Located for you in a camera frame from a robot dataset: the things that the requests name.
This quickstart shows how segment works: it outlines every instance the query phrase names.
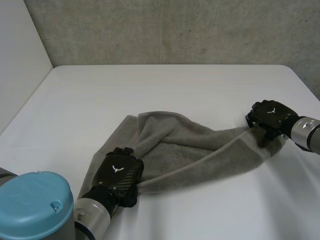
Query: white table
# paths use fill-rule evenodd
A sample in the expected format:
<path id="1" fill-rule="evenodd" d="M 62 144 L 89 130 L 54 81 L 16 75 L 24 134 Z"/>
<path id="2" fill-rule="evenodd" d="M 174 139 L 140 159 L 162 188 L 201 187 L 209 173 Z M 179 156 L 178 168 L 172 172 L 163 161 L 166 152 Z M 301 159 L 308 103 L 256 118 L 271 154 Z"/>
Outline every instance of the white table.
<path id="1" fill-rule="evenodd" d="M 245 125 L 256 101 L 320 119 L 320 102 L 281 65 L 60 66 L 0 136 L 0 166 L 53 171 L 76 198 L 93 154 L 126 115 L 178 112 L 215 130 Z M 112 240 L 301 240 L 320 236 L 320 157 L 290 140 L 249 173 L 180 192 L 141 195 Z"/>

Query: gray towel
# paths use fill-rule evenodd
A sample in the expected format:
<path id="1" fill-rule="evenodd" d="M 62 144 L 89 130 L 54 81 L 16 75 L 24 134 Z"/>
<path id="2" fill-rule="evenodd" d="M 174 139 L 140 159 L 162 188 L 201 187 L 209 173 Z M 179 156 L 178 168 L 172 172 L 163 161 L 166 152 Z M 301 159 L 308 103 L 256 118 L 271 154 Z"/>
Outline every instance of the gray towel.
<path id="1" fill-rule="evenodd" d="M 255 169 L 285 143 L 278 137 L 259 148 L 264 133 L 259 127 L 214 131 L 172 112 L 129 115 L 94 154 L 79 196 L 90 190 L 106 154 L 116 147 L 133 148 L 135 157 L 143 160 L 139 193 L 159 193 Z"/>

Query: concrete wall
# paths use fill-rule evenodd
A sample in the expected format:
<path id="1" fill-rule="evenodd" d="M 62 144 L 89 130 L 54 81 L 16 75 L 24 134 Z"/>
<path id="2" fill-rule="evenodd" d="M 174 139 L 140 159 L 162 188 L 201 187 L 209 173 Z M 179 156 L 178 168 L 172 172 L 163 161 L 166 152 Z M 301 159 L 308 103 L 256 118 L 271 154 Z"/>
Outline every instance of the concrete wall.
<path id="1" fill-rule="evenodd" d="M 54 66 L 279 64 L 320 97 L 319 0 L 24 1 Z"/>
<path id="2" fill-rule="evenodd" d="M 23 0 L 0 1 L 0 134 L 52 69 Z"/>

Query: teal lid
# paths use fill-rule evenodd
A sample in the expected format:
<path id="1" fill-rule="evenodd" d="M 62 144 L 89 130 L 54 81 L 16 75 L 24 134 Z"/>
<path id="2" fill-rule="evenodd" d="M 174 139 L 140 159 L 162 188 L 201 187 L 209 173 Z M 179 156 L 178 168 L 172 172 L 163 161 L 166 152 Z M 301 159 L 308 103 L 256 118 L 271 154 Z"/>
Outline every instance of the teal lid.
<path id="1" fill-rule="evenodd" d="M 0 239 L 45 238 L 68 220 L 73 208 L 69 183 L 59 174 L 17 176 L 0 187 Z"/>

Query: white wall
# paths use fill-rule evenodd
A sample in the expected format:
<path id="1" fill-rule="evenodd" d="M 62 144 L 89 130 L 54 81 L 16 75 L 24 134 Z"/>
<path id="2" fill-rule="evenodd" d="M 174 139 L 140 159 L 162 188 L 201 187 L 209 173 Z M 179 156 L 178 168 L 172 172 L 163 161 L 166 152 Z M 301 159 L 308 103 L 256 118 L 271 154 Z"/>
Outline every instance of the white wall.
<path id="1" fill-rule="evenodd" d="M 0 134 L 52 64 L 23 0 L 0 0 Z"/>

